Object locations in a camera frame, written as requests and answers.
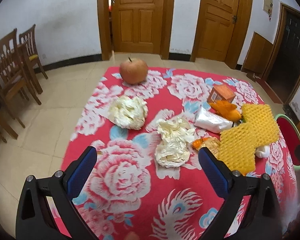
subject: door lock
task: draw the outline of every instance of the door lock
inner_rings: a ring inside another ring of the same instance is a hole
[[[236,15],[232,16],[232,23],[235,24],[237,22],[238,17]]]

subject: red stool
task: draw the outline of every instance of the red stool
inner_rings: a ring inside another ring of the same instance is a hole
[[[300,133],[292,120],[284,114],[278,114],[275,118],[279,125],[280,131],[283,135],[286,145],[291,155],[293,167],[296,171],[300,170],[300,162],[294,155],[294,151],[300,145]]]

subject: green stool rim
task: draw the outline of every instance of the green stool rim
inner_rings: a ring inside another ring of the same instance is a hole
[[[289,117],[287,117],[285,114],[277,114],[277,115],[275,116],[274,119],[277,121],[277,119],[278,119],[279,117],[284,118],[285,120],[287,120],[287,121],[291,124],[291,126],[294,128],[295,132],[297,133],[298,138],[299,138],[299,141],[300,141],[300,133],[299,133],[299,131],[298,131],[298,128],[297,128],[297,127],[295,126],[295,124],[293,123],[293,121],[292,121]],[[293,168],[294,168],[296,171],[299,171],[299,170],[300,170],[300,165],[293,165]]]

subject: blue gripper pad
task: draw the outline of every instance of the blue gripper pad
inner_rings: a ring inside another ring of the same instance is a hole
[[[204,147],[198,153],[199,163],[218,197],[226,199],[232,184],[230,170]]]
[[[70,200],[79,196],[96,162],[97,151],[89,146],[79,159],[71,162],[66,169],[63,185]]]

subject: cardboard box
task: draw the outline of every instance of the cardboard box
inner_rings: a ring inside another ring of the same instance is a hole
[[[228,88],[227,85],[213,85],[207,102],[211,103],[216,102],[218,100],[226,100],[229,103],[231,103],[234,98],[235,93],[230,88]]]

